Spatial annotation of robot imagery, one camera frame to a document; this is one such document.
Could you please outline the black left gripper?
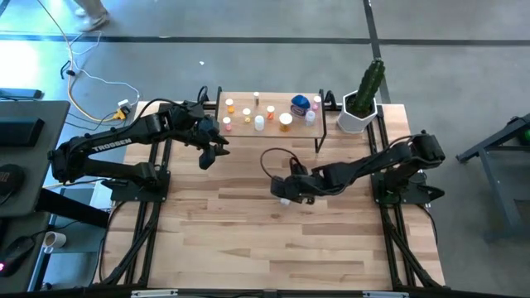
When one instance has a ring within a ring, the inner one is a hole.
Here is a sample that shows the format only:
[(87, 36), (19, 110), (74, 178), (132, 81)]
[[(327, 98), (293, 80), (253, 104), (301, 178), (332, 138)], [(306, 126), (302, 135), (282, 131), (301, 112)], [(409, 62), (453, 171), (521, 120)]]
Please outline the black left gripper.
[(179, 138), (183, 142), (218, 144), (204, 149), (200, 155), (199, 167), (207, 170), (215, 162), (217, 156), (226, 156), (230, 153), (222, 146), (228, 145), (229, 141), (220, 135), (219, 123), (206, 114), (201, 105), (184, 102), (180, 104), (180, 109), (179, 115), (183, 118), (177, 121), (177, 125), (180, 131)]

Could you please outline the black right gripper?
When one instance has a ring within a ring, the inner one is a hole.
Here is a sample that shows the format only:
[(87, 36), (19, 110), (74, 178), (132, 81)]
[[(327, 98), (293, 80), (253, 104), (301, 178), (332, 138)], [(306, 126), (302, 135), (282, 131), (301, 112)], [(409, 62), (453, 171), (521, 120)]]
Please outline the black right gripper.
[(314, 204), (318, 180), (310, 175), (292, 175), (289, 180), (275, 175), (271, 178), (272, 194), (298, 204)]

